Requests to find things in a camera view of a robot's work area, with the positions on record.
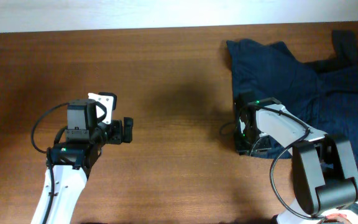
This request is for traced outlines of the navy blue shorts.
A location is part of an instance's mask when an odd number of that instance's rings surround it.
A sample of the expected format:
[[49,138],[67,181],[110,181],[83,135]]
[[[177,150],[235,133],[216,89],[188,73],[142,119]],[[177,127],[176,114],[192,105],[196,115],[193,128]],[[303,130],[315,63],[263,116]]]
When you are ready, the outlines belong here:
[[321,73],[297,61],[283,42],[226,43],[234,98],[250,90],[257,100],[274,97],[310,126],[345,135],[358,167],[358,65]]

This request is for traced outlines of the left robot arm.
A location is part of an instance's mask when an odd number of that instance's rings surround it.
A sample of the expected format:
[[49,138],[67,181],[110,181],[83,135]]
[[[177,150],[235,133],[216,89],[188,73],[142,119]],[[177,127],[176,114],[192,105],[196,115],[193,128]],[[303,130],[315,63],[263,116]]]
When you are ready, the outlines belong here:
[[43,151],[47,170],[32,223],[70,223],[103,147],[132,142],[134,120],[114,120],[116,102],[112,93],[89,93],[87,99],[61,104],[67,108],[67,125]]

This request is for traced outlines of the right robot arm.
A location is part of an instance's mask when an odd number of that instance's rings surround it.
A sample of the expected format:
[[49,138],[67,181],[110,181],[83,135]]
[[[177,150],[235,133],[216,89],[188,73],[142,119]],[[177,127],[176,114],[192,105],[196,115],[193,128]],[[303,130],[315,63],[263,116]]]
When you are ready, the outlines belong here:
[[358,170],[350,141],[315,129],[275,98],[257,100],[253,91],[234,100],[236,150],[256,155],[272,148],[274,139],[291,154],[294,201],[272,223],[322,223],[358,202]]

